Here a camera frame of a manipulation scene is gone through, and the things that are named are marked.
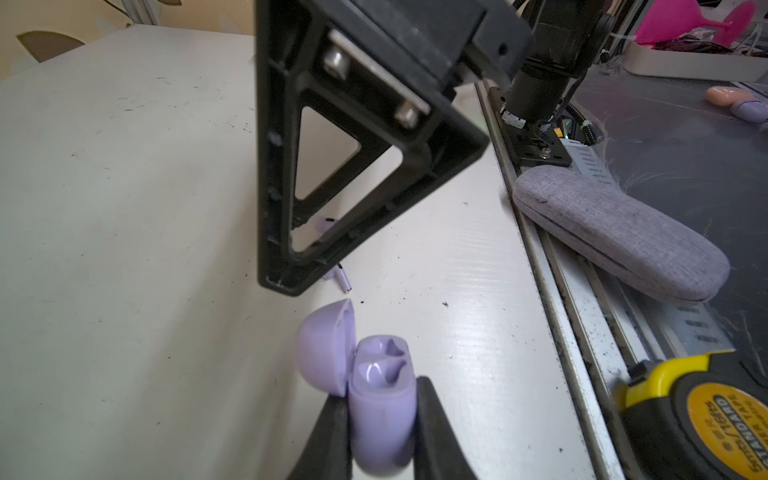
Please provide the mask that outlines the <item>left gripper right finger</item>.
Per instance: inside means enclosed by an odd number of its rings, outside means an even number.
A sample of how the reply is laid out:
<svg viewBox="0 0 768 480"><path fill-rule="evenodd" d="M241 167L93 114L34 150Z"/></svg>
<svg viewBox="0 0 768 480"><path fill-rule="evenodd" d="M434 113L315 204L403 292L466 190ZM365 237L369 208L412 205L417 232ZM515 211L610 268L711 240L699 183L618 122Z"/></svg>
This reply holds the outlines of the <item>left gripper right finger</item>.
<svg viewBox="0 0 768 480"><path fill-rule="evenodd" d="M417 379L414 443L416 480L477 479L467 461L432 381Z"/></svg>

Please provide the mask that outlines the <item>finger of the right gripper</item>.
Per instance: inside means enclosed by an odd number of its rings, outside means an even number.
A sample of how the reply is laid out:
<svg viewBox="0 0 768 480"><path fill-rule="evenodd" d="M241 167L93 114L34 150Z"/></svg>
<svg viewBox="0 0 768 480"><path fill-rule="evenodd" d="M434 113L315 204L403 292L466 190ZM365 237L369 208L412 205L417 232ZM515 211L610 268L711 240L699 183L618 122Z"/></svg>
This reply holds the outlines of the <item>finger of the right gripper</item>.
<svg viewBox="0 0 768 480"><path fill-rule="evenodd" d="M356 99L324 84L299 63L311 18L305 1L259 1L256 99L259 181L258 279L298 296L399 215L476 161L487 137L437 99ZM358 143L305 196L297 192L302 114L312 109ZM331 230L296 249L306 224L382 154L397 148L400 165Z"/></svg>

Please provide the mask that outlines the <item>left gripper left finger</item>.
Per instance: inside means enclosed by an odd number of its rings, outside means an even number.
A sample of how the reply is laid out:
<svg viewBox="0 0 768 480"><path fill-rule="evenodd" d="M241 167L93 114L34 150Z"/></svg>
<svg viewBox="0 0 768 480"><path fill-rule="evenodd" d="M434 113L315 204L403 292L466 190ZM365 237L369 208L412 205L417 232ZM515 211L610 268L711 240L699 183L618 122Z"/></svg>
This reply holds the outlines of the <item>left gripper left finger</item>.
<svg viewBox="0 0 768 480"><path fill-rule="evenodd" d="M346 480L353 477L347 399L329 395L289 480Z"/></svg>

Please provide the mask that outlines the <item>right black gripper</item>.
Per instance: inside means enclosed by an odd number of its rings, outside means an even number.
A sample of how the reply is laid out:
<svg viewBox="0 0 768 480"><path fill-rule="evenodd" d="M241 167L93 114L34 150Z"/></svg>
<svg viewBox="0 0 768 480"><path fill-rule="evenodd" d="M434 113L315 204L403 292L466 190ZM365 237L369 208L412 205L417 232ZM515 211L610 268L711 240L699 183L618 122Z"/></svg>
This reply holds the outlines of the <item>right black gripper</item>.
<svg viewBox="0 0 768 480"><path fill-rule="evenodd" d="M356 99L437 99L509 82L532 30L504 1L305 1L299 63Z"/></svg>

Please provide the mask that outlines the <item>purple earbud charging case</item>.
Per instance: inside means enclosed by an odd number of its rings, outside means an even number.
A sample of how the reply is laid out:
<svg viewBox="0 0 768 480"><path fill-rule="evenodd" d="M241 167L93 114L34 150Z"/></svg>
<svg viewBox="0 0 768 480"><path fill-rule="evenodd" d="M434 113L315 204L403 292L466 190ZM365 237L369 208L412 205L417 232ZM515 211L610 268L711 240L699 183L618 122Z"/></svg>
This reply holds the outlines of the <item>purple earbud charging case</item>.
<svg viewBox="0 0 768 480"><path fill-rule="evenodd" d="M363 471L388 477L405 468L414 451L417 379L403 338L359 340L353 302L341 300L303 320L295 362L308 384L347 400L351 453Z"/></svg>

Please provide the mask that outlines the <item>purple earbud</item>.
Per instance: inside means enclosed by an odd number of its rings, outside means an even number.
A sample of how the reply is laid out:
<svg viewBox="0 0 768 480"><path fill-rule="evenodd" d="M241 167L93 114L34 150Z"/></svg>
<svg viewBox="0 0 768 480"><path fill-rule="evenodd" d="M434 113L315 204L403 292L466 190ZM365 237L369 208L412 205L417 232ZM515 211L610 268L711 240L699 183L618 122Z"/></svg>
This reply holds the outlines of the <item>purple earbud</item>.
<svg viewBox="0 0 768 480"><path fill-rule="evenodd" d="M344 270L343 266L338 263L332 267L324 276L324 280L335 280L341 290L344 293L349 293L352 290L350 280Z"/></svg>
<svg viewBox="0 0 768 480"><path fill-rule="evenodd" d="M323 235L326 232L328 232L335 224L336 224L336 220L334 218L331 218L331 217L319 218L315 223L316 231L320 235Z"/></svg>

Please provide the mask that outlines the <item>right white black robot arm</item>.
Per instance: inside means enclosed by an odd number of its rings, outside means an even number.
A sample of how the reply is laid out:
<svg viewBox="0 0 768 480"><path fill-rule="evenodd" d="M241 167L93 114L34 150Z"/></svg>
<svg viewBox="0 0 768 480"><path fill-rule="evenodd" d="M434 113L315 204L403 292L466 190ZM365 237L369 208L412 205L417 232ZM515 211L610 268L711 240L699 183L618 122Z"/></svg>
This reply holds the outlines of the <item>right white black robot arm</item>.
<svg viewBox="0 0 768 480"><path fill-rule="evenodd" d="M539 163L614 19L605 1L259 1L255 5L257 278L304 293L475 162L488 137L452 102L490 79L515 158ZM311 108L359 148L296 192Z"/></svg>

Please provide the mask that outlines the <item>pink earbud case background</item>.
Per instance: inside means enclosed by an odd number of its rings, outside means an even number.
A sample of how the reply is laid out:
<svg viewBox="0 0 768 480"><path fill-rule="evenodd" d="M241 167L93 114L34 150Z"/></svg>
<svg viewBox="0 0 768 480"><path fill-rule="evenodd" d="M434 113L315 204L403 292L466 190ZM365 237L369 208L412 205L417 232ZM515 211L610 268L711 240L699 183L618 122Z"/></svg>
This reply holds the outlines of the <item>pink earbud case background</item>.
<svg viewBox="0 0 768 480"><path fill-rule="evenodd" d="M738 102L752 101L755 97L749 91L738 87L713 86L706 91L705 99L714 106L730 108Z"/></svg>

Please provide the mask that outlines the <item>grey fabric glasses case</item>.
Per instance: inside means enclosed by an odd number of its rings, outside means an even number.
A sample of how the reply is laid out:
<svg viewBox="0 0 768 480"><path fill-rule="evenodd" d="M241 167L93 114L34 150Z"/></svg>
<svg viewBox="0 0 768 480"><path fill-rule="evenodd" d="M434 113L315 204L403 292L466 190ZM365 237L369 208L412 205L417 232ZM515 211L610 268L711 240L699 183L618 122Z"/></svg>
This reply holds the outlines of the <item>grey fabric glasses case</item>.
<svg viewBox="0 0 768 480"><path fill-rule="evenodd" d="M657 301L705 303L729 278L727 256L706 237L572 170L531 168L516 180L512 200L551 236Z"/></svg>

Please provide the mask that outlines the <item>purple earbud case background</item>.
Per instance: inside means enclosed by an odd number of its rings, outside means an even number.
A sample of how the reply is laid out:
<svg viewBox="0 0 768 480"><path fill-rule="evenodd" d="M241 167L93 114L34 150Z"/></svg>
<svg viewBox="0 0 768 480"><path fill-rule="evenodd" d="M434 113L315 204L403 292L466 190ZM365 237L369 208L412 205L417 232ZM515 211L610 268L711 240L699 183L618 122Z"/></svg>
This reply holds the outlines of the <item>purple earbud case background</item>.
<svg viewBox="0 0 768 480"><path fill-rule="evenodd" d="M768 121L768 105L760 100L740 100L730 107L737 118L751 124L762 125Z"/></svg>

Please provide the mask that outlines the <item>pink object in background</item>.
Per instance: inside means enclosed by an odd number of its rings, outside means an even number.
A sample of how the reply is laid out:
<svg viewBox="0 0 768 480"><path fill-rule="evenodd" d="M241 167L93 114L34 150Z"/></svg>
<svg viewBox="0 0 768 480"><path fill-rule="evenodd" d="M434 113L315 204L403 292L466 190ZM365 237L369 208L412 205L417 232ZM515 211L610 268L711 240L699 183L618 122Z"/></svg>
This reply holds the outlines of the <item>pink object in background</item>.
<svg viewBox="0 0 768 480"><path fill-rule="evenodd" d="M743 1L724 20L716 21L705 18L695 0L655 1L639 25L634 41L639 45L655 45L707 27L716 30L715 44L730 47L750 24L756 11L755 1Z"/></svg>

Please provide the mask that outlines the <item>yellow black tape measure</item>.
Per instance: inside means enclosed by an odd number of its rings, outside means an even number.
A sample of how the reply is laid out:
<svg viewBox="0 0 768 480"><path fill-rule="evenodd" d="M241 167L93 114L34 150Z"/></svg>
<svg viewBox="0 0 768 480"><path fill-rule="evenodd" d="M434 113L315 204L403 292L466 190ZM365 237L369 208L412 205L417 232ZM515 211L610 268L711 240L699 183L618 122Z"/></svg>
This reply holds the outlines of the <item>yellow black tape measure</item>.
<svg viewBox="0 0 768 480"><path fill-rule="evenodd" d="M735 350L637 363L619 407L653 479L767 476L767 376Z"/></svg>

